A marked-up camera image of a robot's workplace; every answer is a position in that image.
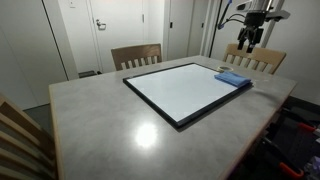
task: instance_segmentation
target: table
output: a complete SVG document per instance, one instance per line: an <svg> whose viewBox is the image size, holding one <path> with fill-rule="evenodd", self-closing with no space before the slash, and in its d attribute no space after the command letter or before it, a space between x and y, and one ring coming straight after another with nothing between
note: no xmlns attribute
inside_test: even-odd
<svg viewBox="0 0 320 180"><path fill-rule="evenodd" d="M232 67L254 87L176 131L123 82L195 62ZM202 56L50 85L61 179L224 179L296 82Z"/></svg>

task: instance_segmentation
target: red object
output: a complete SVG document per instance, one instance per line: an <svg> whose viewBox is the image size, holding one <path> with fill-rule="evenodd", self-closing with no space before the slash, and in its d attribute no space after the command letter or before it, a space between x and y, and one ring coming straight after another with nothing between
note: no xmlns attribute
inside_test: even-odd
<svg viewBox="0 0 320 180"><path fill-rule="evenodd" d="M283 162L279 164L279 167L280 169L282 169L284 173L289 175L292 179L301 179L304 175L304 172L301 169L300 169L300 173L298 174Z"/></svg>
<svg viewBox="0 0 320 180"><path fill-rule="evenodd" d="M299 128L302 128L302 129L304 129L304 130L306 130L306 131L310 131L310 132L313 132L313 131L316 130L315 127L308 126L308 125L306 125L306 124L304 124L304 123L299 123L298 126L299 126Z"/></svg>

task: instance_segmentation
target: chair back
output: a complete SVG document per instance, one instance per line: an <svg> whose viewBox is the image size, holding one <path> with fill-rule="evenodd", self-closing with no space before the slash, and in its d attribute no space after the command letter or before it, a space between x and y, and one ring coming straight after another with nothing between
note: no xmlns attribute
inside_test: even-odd
<svg viewBox="0 0 320 180"><path fill-rule="evenodd" d="M162 62L160 44L111 49L111 53L117 71L123 70L122 64L129 69Z"/></svg>
<svg viewBox="0 0 320 180"><path fill-rule="evenodd" d="M57 179L53 138L0 93L0 179Z"/></svg>
<svg viewBox="0 0 320 180"><path fill-rule="evenodd" d="M247 53L246 49L247 46L244 46L242 50L238 50L238 44L229 44L223 61L274 74L286 57L286 53L281 51L255 47L252 53Z"/></svg>

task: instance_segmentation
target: cable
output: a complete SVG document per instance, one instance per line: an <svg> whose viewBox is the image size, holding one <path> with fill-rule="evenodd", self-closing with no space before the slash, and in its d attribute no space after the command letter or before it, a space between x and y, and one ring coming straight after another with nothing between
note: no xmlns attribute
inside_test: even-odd
<svg viewBox="0 0 320 180"><path fill-rule="evenodd" d="M233 16L241 16L241 17L244 17L244 18L245 18L245 16L244 16L243 14L232 14L232 15L229 17L229 19L232 18Z"/></svg>
<svg viewBox="0 0 320 180"><path fill-rule="evenodd" d="M217 16L217 19L216 19L216 22L215 22L215 26L214 26L213 37L212 37L211 46L210 46L210 51L209 51L209 58L211 58L212 48L213 48L213 44L214 44L214 39L215 39L215 37L216 37L217 27L218 27L218 25L219 25L219 24L218 24L218 21L219 21L221 6L222 6L222 0L220 1L220 4L219 4L218 16Z"/></svg>
<svg viewBox="0 0 320 180"><path fill-rule="evenodd" d="M244 23L243 21L240 21L239 19L227 19L226 23L229 22L229 21L237 21L237 22L240 22L240 23Z"/></svg>

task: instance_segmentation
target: blue cloth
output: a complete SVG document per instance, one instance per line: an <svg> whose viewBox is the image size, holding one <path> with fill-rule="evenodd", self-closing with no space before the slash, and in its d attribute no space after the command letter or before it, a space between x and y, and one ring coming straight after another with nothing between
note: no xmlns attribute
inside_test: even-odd
<svg viewBox="0 0 320 180"><path fill-rule="evenodd" d="M227 71L214 75L214 77L220 81L231 84L238 88L251 82L251 79L249 78Z"/></svg>

